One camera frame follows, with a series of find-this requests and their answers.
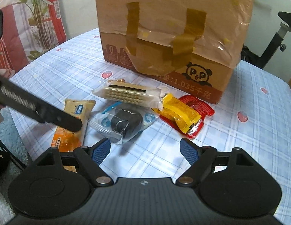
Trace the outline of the red patterned curtain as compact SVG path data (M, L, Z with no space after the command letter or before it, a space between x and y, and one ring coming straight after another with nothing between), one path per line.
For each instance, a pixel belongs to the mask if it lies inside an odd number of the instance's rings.
M0 74L10 78L66 41L58 0L0 0Z

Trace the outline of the black exercise bike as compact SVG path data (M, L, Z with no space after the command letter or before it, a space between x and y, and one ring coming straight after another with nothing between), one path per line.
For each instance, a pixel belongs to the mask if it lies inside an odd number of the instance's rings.
M291 34L291 0L254 0L241 59L264 69L277 51L286 50L287 34Z

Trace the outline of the yellow snack packet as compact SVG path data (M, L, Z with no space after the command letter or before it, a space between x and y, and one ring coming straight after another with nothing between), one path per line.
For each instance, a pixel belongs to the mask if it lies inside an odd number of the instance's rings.
M201 115L175 98L172 94L166 94L162 99L163 109L153 108L157 114L174 121L183 133L188 133L201 120Z

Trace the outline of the chocolate cookie clear pack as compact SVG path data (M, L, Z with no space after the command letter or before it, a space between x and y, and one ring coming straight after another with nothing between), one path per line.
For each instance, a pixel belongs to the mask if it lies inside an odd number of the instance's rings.
M151 108L116 102L93 116L88 125L112 143L122 145L150 127L157 119L157 113Z

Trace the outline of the orange beige snack packet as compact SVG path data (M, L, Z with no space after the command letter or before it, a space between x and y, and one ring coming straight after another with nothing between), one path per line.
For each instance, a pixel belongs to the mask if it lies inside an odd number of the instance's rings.
M83 145L85 131L95 100L65 99L65 113L70 117L62 120L62 127L57 127L51 147L57 147L60 152L72 152Z

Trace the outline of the red snack packet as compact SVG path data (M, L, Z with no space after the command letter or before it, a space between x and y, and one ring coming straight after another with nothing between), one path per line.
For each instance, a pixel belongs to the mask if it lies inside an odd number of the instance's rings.
M215 111L204 101L184 95L179 99L167 94L162 99L163 109L154 109L160 118L176 131L189 139L194 139L204 125L206 116L213 116Z

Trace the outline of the brown cardboard box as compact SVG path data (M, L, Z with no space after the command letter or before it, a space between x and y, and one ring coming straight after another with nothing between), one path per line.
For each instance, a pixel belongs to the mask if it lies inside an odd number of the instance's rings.
M217 104L254 0L96 0L104 59Z

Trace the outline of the wafer biscuit clear pack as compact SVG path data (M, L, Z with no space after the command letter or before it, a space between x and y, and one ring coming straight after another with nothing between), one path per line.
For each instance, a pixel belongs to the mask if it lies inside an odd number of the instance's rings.
M167 87L154 88L132 84L124 79L104 81L92 90L92 94L100 98L159 110L163 109L162 99L168 93Z

